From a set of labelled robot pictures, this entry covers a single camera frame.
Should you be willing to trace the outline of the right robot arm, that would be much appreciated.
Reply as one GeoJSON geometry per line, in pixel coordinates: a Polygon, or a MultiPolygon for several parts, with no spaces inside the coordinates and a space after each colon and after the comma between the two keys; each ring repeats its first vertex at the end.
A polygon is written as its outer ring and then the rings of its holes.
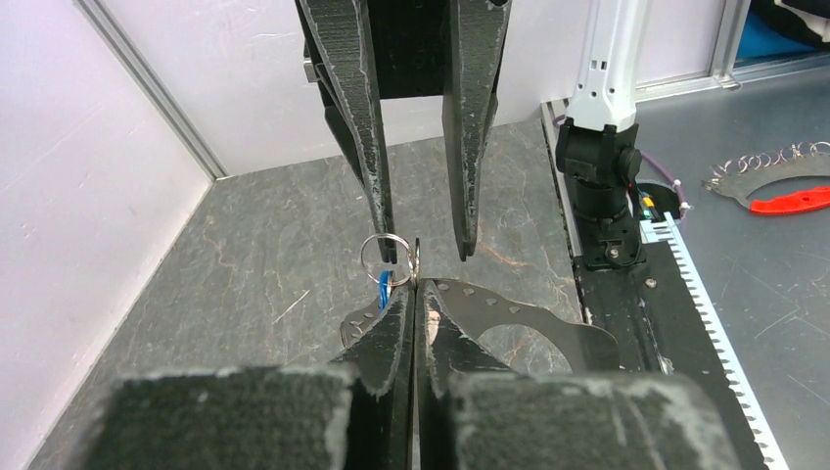
{"type": "MultiPolygon", "coordinates": [[[[439,96],[460,258],[478,240],[483,157],[512,5],[508,1],[299,1],[307,69],[324,117],[363,188],[381,258],[396,262],[382,104],[439,96]]],[[[650,5],[593,1],[576,87],[554,149],[592,269],[645,259],[630,210],[642,162],[635,76],[650,5]]]]}

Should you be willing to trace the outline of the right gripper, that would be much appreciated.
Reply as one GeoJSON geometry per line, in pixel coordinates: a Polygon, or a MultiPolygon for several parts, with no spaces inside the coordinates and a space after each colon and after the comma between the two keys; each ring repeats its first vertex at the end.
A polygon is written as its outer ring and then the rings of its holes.
{"type": "Polygon", "coordinates": [[[324,117],[378,234],[394,232],[381,99],[443,93],[455,243],[467,260],[478,243],[483,158],[512,3],[299,0],[297,9],[324,117]]]}

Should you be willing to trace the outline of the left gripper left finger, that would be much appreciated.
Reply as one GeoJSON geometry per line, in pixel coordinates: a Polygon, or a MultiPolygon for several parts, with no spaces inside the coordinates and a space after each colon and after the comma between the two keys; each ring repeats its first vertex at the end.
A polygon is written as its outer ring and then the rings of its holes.
{"type": "Polygon", "coordinates": [[[335,362],[354,365],[346,469],[409,469],[413,431],[415,290],[398,287],[384,308],[378,300],[346,316],[344,350],[335,362]]]}

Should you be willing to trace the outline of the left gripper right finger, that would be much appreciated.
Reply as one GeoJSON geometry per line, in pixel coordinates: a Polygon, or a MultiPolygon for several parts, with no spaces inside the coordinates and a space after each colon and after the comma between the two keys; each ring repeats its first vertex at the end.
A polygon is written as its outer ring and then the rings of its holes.
{"type": "Polygon", "coordinates": [[[463,330],[434,280],[421,281],[414,310],[414,402],[423,469],[456,467],[450,382],[490,372],[514,370],[463,330]]]}

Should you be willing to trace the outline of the metal key organizer plate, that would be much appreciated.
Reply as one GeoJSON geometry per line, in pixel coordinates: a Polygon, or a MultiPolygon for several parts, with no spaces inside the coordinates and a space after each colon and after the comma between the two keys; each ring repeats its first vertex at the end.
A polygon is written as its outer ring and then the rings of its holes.
{"type": "MultiPolygon", "coordinates": [[[[572,323],[557,317],[550,310],[511,301],[481,286],[448,278],[428,278],[421,273],[420,243],[409,242],[394,233],[381,233],[376,240],[401,245],[405,251],[408,272],[392,283],[415,290],[421,281],[432,279],[438,285],[451,316],[472,338],[504,325],[521,325],[538,332],[565,357],[574,372],[616,371],[620,365],[618,343],[607,331],[584,323],[572,323]]],[[[414,329],[413,329],[413,427],[418,425],[417,404],[414,402],[414,329]]]]}

